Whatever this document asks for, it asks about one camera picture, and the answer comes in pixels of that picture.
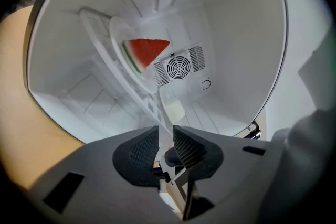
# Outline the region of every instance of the vent slot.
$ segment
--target vent slot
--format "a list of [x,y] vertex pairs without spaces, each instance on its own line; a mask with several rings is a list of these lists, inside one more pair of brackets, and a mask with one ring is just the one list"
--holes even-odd
[[184,56],[175,56],[167,65],[167,73],[173,79],[183,79],[190,72],[190,61]]
[[153,69],[154,69],[156,81],[160,87],[169,83],[169,79],[166,73],[164,72],[160,62],[154,63]]
[[195,46],[193,48],[190,48],[189,53],[194,72],[200,71],[205,68],[204,55],[201,46]]

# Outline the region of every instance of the red watermelon flesh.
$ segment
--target red watermelon flesh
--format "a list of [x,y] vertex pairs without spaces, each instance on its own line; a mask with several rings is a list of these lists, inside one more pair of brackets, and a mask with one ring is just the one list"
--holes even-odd
[[136,71],[142,73],[168,47],[169,43],[161,39],[134,39],[123,41],[122,47]]

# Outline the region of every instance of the circular vent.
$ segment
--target circular vent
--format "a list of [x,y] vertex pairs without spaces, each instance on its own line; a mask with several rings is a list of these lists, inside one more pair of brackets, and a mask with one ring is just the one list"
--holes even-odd
[[167,73],[173,79],[183,79],[190,72],[190,62],[183,56],[176,56],[167,65]]

